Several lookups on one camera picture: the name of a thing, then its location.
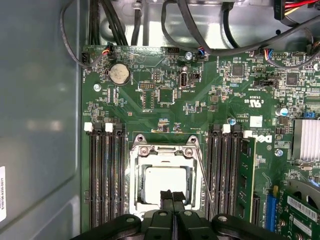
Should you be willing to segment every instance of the capacitor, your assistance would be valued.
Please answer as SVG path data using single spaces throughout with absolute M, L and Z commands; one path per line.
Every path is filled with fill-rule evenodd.
M 231 126 L 234 126 L 234 125 L 236 125 L 237 120 L 235 120 L 235 119 L 232 118 L 232 117 L 229 117 L 229 118 L 226 120 L 226 122 L 227 122 L 228 124 L 230 124 Z
M 278 107 L 276 110 L 275 110 L 275 115 L 277 116 L 282 116 L 282 117 L 286 117 L 288 115 L 288 109 L 285 108 L 285 107 Z

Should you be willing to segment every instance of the blue pcie slot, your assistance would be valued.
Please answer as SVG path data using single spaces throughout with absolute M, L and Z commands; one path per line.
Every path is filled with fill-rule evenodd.
M 265 229 L 271 232 L 275 231 L 276 207 L 277 207 L 277 199 L 272 194 L 269 194 L 266 197 Z

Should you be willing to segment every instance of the gray side panel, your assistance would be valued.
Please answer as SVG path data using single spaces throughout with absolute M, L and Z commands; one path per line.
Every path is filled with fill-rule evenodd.
M 80 74 L 59 29 L 66 2 L 11 0 L 0 8 L 0 167 L 7 203 L 1 240 L 66 240 L 80 232 Z M 65 17 L 74 48 L 88 10 L 80 2 Z

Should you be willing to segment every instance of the white label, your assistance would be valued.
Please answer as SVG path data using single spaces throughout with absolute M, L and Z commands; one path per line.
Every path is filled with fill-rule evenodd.
M 306 215 L 308 218 L 312 219 L 313 221 L 318 221 L 318 214 L 315 211 L 312 211 L 310 208 L 302 205 L 297 200 L 294 200 L 292 197 L 288 196 L 287 203 L 297 209 L 299 212 Z
M 302 231 L 304 231 L 306 234 L 308 234 L 310 237 L 312 237 L 312 230 L 308 228 L 306 225 L 304 225 L 302 222 L 300 222 L 296 218 L 293 218 L 293 224 L 300 228 Z
M 250 106 L 252 108 L 261 108 L 261 104 L 263 104 L 263 100 L 250 99 Z
M 250 116 L 250 128 L 262 128 L 262 116 Z
M 0 222 L 7 217 L 6 205 L 6 168 L 0 167 Z

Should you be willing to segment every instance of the sticker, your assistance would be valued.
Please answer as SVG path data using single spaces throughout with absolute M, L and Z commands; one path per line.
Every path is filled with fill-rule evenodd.
M 250 116 L 250 127 L 251 128 L 262 128 L 262 116 Z
M 7 217 L 6 205 L 6 168 L 0 167 L 0 222 Z
M 304 225 L 302 222 L 297 220 L 295 217 L 293 218 L 293 224 L 300 228 L 302 231 L 304 231 L 306 234 L 308 234 L 310 237 L 312 237 L 312 230 L 308 228 L 306 225 Z
M 300 202 L 297 200 L 294 200 L 292 197 L 288 196 L 287 198 L 287 203 L 297 209 L 299 212 L 303 213 L 306 215 L 308 218 L 312 219 L 313 221 L 317 222 L 318 221 L 318 214 L 311 210 L 310 208 L 302 205 Z

